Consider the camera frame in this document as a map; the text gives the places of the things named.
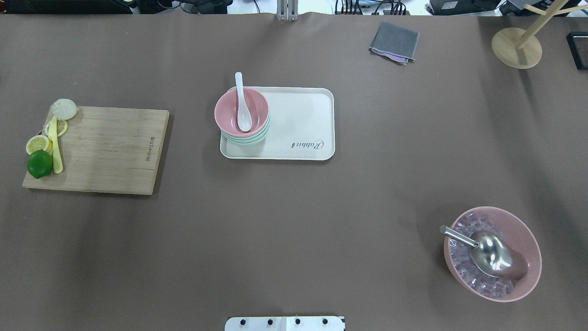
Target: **wooden stand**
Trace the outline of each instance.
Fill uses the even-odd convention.
[[[567,0],[555,0],[546,11],[525,5],[526,9],[541,16],[526,31],[519,28],[498,31],[492,38],[492,51],[496,57],[504,64],[516,69],[534,67],[539,63],[543,53],[541,43],[535,38],[535,34],[555,15],[588,8],[588,5],[584,5],[562,9],[566,3]]]

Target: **lime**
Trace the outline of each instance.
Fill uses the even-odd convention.
[[[37,179],[45,177],[53,170],[53,157],[44,150],[35,151],[29,156],[26,169]]]

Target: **white tray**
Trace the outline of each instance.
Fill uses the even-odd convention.
[[[323,161],[335,153],[335,104],[325,88],[251,87],[268,100],[272,123],[265,139],[237,145],[220,135],[227,158]]]

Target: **stacked bowls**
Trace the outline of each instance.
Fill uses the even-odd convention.
[[[244,132],[237,125],[239,99],[237,89],[223,94],[215,106],[215,121],[222,135],[238,145],[255,145],[263,141],[271,125],[268,101],[263,94],[252,88],[243,88],[245,103],[251,113],[251,130]]]

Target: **lemon slice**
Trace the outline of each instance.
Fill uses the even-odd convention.
[[[29,139],[29,142],[26,144],[26,152],[30,155],[33,152],[38,150],[44,150],[47,153],[51,153],[53,149],[53,143],[46,135],[36,135]]]
[[[47,122],[45,124],[44,133],[49,135],[49,125],[51,122]],[[64,120],[57,120],[57,137],[61,137],[69,128],[68,122]]]

